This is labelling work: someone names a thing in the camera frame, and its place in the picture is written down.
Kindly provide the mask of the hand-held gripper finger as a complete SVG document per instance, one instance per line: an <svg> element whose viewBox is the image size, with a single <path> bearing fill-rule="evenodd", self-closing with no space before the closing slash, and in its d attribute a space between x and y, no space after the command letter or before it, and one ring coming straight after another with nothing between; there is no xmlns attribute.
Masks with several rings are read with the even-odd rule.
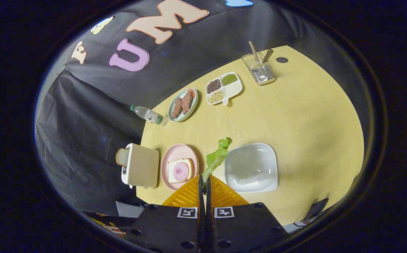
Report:
<svg viewBox="0 0 407 253"><path fill-rule="evenodd" d="M145 252L200 253L206 244L202 177L186 183L194 194L192 206L150 204L124 237Z"/></svg>
<svg viewBox="0 0 407 253"><path fill-rule="evenodd" d="M215 176L206 190L209 253L266 253L289 238L264 203L249 203Z"/></svg>

